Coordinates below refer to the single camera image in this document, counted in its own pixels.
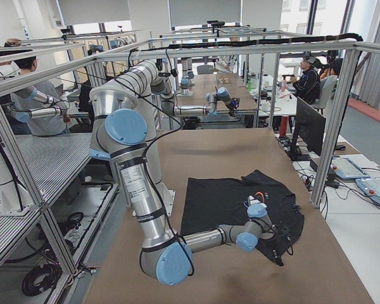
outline black monitor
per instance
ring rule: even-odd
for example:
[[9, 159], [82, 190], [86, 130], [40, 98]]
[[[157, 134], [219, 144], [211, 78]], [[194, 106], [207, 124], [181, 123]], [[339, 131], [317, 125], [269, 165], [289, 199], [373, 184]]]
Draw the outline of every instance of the black monitor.
[[325, 117], [304, 100], [297, 97], [295, 127], [289, 152], [291, 160], [309, 160], [309, 156], [302, 155], [297, 146], [298, 136], [307, 144], [309, 151], [313, 151], [319, 156], [321, 155], [325, 121]]

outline chair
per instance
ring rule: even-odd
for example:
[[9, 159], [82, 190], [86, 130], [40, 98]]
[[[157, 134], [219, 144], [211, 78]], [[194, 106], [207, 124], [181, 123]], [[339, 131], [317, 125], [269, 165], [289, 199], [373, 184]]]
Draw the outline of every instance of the chair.
[[213, 65], [199, 65], [197, 66], [197, 74], [203, 75], [203, 74], [213, 74]]
[[321, 114], [324, 114], [324, 109], [327, 106], [327, 102], [333, 95], [333, 90], [336, 82], [338, 81], [338, 76], [331, 75], [321, 80], [319, 99], [315, 100], [311, 106], [318, 112], [321, 110]]

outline gray shirt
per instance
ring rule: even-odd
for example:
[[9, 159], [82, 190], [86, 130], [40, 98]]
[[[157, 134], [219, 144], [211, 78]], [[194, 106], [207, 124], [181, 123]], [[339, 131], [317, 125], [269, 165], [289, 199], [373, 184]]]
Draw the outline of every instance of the gray shirt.
[[[56, 99], [60, 99], [58, 92], [50, 81], [45, 80], [35, 85], [38, 91], [44, 94], [53, 96]], [[30, 100], [26, 101], [18, 97], [16, 94], [11, 93], [11, 100], [18, 110], [34, 110], [44, 108], [42, 103]], [[52, 116], [44, 118], [35, 118], [27, 122], [31, 133], [35, 136], [53, 136], [62, 133], [67, 125], [63, 122], [62, 116]]]

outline hand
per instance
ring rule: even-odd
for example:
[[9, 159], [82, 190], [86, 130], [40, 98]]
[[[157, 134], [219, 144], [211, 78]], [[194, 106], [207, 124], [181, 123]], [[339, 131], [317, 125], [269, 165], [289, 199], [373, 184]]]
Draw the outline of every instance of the hand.
[[20, 46], [21, 45], [21, 40], [17, 38], [9, 38], [6, 41], [7, 44], [10, 46]]
[[63, 122], [66, 123], [66, 124], [68, 124], [68, 125], [70, 125], [70, 123], [72, 121], [70, 120], [69, 115], [66, 114], [66, 115], [63, 116]]

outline black hair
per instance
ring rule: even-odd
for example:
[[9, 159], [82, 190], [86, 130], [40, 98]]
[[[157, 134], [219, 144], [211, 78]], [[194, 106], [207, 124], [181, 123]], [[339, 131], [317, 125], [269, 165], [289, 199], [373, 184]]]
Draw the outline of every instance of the black hair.
[[31, 69], [32, 68], [32, 63], [34, 62], [35, 59], [37, 59], [37, 56], [17, 59], [17, 60], [14, 60], [14, 62], [15, 62], [15, 64], [19, 68], [28, 68], [28, 69]]

